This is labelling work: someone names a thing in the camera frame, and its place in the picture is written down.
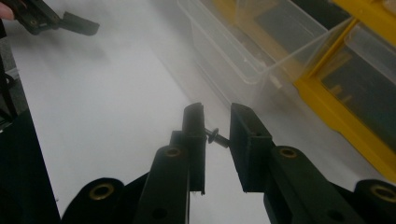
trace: bolt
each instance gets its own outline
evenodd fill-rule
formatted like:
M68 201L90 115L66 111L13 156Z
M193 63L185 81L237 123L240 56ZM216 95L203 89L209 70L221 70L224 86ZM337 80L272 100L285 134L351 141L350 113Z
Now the bolt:
M209 144L212 142L216 142L217 144L225 148L227 148L230 145L230 140L221 136L219 134L219 129L215 129L213 130L213 132L210 132L208 129L205 129L205 132L208 136L207 142L209 142Z

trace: clear plastic bin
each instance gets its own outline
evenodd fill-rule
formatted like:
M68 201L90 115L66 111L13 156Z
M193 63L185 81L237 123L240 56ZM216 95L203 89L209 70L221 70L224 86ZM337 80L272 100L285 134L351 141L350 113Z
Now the clear plastic bin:
M396 48L362 25L320 70L326 89L396 153Z
M313 57L323 51L323 46L330 45L347 25L343 21L328 30L286 0L239 2L235 21L229 21L214 1L222 0L179 0L178 3L191 19L194 45L203 58L200 65L228 104L255 107L267 93L264 88L267 82L278 89L291 85ZM260 5L255 8L260 12L252 22L251 16L246 18L250 11L248 3L258 2Z

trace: black clamp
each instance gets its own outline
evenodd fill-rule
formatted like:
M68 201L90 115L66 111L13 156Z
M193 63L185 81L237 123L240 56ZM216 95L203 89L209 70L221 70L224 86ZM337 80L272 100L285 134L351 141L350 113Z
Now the black clamp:
M99 29L98 23L82 19L69 12L65 12L61 19L42 0L0 0L0 2L11 8L15 19L32 35L58 28L82 35L95 35Z
M229 146L244 192L264 193L272 223L396 223L396 187L362 180L353 192L329 182L305 154L276 146L257 115L232 104L230 140L205 129L201 104L157 151L149 173L127 186L102 178L84 187L62 224L189 223L190 192L205 192L205 141Z

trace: yellow frame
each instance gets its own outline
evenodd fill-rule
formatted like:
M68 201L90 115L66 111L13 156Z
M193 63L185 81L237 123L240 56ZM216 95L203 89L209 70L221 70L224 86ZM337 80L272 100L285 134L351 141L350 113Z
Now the yellow frame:
M275 62L280 62L284 58L290 55L290 53L283 48L275 39L273 39L268 33L266 33L254 18L261 15L266 10L270 10L275 7L277 3L268 5L267 7L250 7L241 10L243 24L235 19L236 16L236 2L237 0L213 0L215 7L219 10L221 15L231 24L237 26L245 34L247 34L255 43L257 43L261 49L265 49L269 57ZM294 58L289 58L284 62L282 68L283 72L288 76L290 80L295 80L297 77L294 75L295 71L302 71L304 64L301 64Z
M396 181L396 154L356 118L321 83L319 70L344 46L344 38L358 23L354 19L328 52L306 75L294 82L305 102L327 123L340 132L385 178Z
M387 11L383 0L333 0L335 4L363 22L396 46L396 15Z

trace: brass grommet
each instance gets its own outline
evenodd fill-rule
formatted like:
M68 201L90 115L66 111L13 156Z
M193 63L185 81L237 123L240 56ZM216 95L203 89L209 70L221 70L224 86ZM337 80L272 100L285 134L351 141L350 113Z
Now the brass grommet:
M370 190L376 197L389 203L396 203L396 192L392 189L381 185L373 185Z
M180 155L180 153L181 153L181 151L177 147L170 147L169 149L167 149L165 151L165 155L167 157L176 157L176 156Z
M283 147L279 150L279 153L280 153L280 155L287 157L287 158L291 158L291 159L297 157L296 151L291 148Z
M110 183L96 185L90 191L90 198L96 201L103 200L114 192L114 186Z

